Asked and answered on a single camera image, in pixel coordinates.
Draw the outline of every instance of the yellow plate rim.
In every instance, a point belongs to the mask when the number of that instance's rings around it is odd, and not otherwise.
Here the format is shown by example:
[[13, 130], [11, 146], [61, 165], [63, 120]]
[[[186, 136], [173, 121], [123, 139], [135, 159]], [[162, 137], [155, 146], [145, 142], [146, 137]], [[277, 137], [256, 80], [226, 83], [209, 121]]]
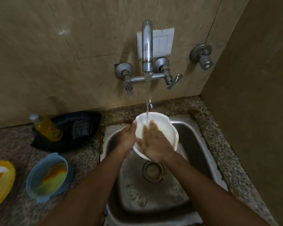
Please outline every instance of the yellow plate rim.
[[9, 192], [11, 191], [11, 188], [14, 185], [15, 178], [16, 178], [16, 170], [15, 170], [15, 167], [13, 166], [13, 164], [11, 162], [5, 161], [5, 160], [0, 160], [0, 167], [6, 167], [12, 173], [12, 179], [11, 179], [10, 183], [8, 184], [7, 189], [5, 190], [3, 195], [0, 197], [0, 204], [1, 204], [2, 201], [9, 194]]

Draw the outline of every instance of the countertop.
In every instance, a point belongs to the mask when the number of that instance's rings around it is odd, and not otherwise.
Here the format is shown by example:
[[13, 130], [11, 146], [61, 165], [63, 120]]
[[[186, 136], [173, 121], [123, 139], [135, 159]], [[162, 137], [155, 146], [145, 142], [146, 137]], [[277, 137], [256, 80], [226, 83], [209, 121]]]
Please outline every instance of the countertop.
[[[151, 111], [163, 113], [167, 116], [179, 114], [194, 116], [230, 192], [271, 225], [277, 225], [200, 97], [171, 99], [153, 103], [152, 106]], [[105, 126], [131, 123], [137, 115], [145, 112], [145, 110], [144, 104], [101, 111], [103, 118], [100, 131], [90, 143], [76, 151], [62, 154], [68, 162], [75, 166], [74, 181], [69, 189], [76, 186], [83, 177], [98, 165], [100, 143]], [[67, 192], [65, 191], [63, 194], [52, 197], [49, 201], [41, 204], [36, 204], [36, 201], [32, 200], [26, 193], [25, 185], [29, 172], [36, 163], [48, 154], [30, 146], [33, 140], [31, 127], [31, 125], [28, 125], [0, 129], [0, 160], [12, 162], [17, 171], [15, 184], [10, 194], [0, 204], [0, 225], [35, 225], [47, 211], [63, 199]]]

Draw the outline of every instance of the blue container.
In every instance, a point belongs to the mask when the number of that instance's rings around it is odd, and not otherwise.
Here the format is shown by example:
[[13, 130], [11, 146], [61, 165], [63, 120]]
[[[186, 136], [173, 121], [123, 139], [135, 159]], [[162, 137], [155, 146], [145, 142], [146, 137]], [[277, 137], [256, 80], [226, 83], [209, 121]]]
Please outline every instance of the blue container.
[[[35, 194], [33, 190], [41, 186], [42, 179], [45, 174], [58, 163], [65, 163], [67, 166], [67, 174], [62, 185], [55, 192], [47, 196], [38, 196], [37, 194]], [[30, 171], [26, 182], [26, 191], [29, 196], [37, 200], [37, 203], [42, 203], [48, 201], [52, 195], [58, 195], [64, 192], [72, 182], [72, 179], [73, 167], [71, 165], [68, 165], [66, 159], [60, 156], [58, 153], [51, 153], [47, 155], [45, 159], [41, 160], [37, 165], [35, 165], [34, 168]]]

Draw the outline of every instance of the sink rim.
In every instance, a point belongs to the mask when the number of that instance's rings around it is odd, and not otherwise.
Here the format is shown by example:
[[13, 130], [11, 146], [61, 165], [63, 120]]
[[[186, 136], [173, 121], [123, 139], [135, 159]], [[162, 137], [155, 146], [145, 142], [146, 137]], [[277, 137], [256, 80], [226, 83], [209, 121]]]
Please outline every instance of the sink rim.
[[[206, 141], [200, 131], [198, 123], [191, 118], [189, 114], [185, 115], [176, 115], [176, 116], [170, 116], [170, 121], [172, 124], [181, 124], [187, 126], [190, 130], [192, 130], [200, 148], [202, 149], [203, 155], [207, 161], [209, 170], [212, 175], [213, 181], [215, 181], [217, 184], [219, 184], [222, 188], [228, 191], [226, 183], [222, 179], [222, 175], [220, 171], [218, 170], [217, 163], [215, 162], [210, 150], [207, 147]], [[111, 126], [106, 126], [105, 129], [105, 136], [103, 139], [103, 153], [100, 156], [100, 161], [102, 161], [106, 155], [107, 155], [107, 147], [108, 147], [108, 142], [109, 140], [117, 134], [120, 130], [125, 128], [129, 124], [119, 124], [119, 125], [111, 125]], [[117, 224], [121, 225], [164, 225], [164, 224], [176, 224], [176, 225], [186, 225], [186, 224], [195, 224], [195, 223], [203, 223], [201, 217], [199, 214], [195, 212], [190, 212], [178, 217], [174, 217], [171, 220], [165, 220], [165, 221], [160, 221], [160, 222], [147, 222], [147, 223], [133, 223], [133, 222], [124, 222], [122, 220], [119, 220], [116, 218], [113, 214], [111, 214], [110, 211], [110, 206], [109, 206], [109, 201], [107, 203], [107, 210], [108, 210], [108, 215], [109, 217]]]

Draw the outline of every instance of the person's left hand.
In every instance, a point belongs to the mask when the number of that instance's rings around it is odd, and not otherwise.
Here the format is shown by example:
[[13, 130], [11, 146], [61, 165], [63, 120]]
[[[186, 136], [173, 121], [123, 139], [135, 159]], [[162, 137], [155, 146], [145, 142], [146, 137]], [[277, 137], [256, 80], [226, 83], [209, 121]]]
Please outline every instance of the person's left hand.
[[137, 122], [134, 120], [131, 125], [128, 125], [122, 130], [119, 135], [119, 141], [117, 143], [117, 148], [127, 155], [132, 149], [136, 142], [135, 131], [137, 127]]

